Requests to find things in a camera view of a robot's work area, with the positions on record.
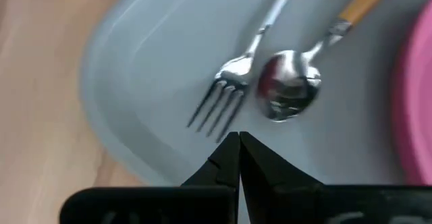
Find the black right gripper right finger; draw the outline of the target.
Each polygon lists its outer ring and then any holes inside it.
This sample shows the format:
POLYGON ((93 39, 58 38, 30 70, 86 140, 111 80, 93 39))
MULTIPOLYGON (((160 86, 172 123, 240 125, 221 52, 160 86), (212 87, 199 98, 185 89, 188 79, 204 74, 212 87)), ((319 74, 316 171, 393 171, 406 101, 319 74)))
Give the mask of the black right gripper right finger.
POLYGON ((240 174, 251 223, 430 223, 428 186, 324 184, 248 132, 240 174))

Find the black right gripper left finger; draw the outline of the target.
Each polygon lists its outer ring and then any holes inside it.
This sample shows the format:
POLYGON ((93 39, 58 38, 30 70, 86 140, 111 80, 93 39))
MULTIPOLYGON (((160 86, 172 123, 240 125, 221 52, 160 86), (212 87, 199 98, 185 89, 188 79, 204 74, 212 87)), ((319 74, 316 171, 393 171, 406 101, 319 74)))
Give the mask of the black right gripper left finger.
POLYGON ((231 132, 183 184, 87 188, 64 202, 59 222, 236 223, 239 162, 240 135, 231 132))

